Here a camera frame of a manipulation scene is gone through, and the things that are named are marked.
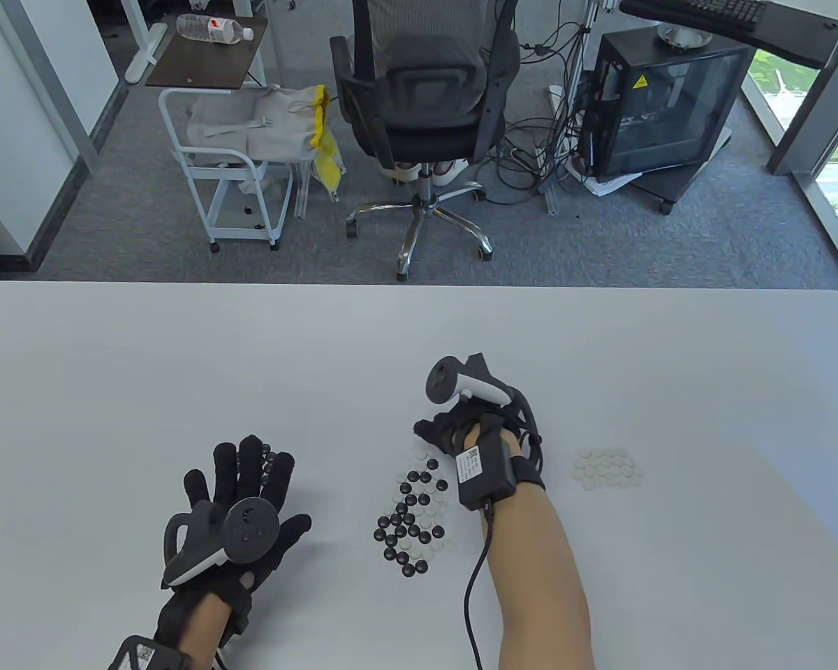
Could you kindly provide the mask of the person's right hand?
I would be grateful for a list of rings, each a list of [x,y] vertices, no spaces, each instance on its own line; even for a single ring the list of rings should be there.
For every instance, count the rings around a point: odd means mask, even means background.
[[[413,425],[413,432],[448,456],[457,455],[470,431],[482,422],[484,416],[494,416],[501,427],[511,431],[519,444],[528,441],[528,457],[540,467],[543,459],[543,438],[537,430],[533,412],[518,404],[498,406],[477,399],[460,400],[453,408],[439,412],[432,420],[420,420]]]

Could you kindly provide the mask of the person's left hand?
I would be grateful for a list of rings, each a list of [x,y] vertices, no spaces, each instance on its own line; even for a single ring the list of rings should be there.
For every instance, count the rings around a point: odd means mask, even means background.
[[[244,437],[238,445],[222,442],[214,449],[215,489],[212,502],[225,512],[246,498],[260,497],[280,512],[288,494],[295,466],[287,452],[275,452],[265,466],[265,443],[256,435]],[[202,574],[179,586],[171,587],[169,602],[159,615],[155,639],[165,646],[182,642],[186,625],[196,607],[207,595],[215,595],[230,606],[230,622],[225,626],[221,643],[234,634],[242,634],[252,609],[253,594],[281,564],[284,556],[311,529],[308,514],[296,514],[281,523],[273,547],[259,560],[213,565]]]

